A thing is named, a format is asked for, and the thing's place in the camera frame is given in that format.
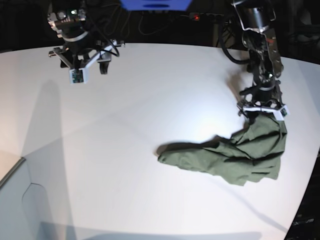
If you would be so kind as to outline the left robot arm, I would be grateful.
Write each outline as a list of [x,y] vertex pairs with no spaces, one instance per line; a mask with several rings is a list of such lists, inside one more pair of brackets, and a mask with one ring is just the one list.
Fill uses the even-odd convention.
[[[282,101],[279,78],[284,66],[278,50],[272,22],[276,14],[269,0],[228,0],[227,13],[218,26],[218,42],[225,56],[237,65],[245,65],[253,75],[252,85],[239,92],[240,114],[253,118],[258,113],[271,114],[284,121],[289,111]],[[226,22],[236,20],[242,29],[241,41],[249,53],[248,59],[235,59],[223,40]]]

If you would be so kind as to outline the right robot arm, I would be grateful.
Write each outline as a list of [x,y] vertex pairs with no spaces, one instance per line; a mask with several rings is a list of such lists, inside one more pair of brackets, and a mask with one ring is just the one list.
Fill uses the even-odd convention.
[[77,83],[83,74],[81,68],[95,61],[102,75],[108,73],[112,57],[105,48],[110,44],[94,29],[83,0],[53,0],[47,21],[57,37],[64,41],[62,47],[53,48],[48,55],[58,56],[61,68],[73,70],[72,76]]

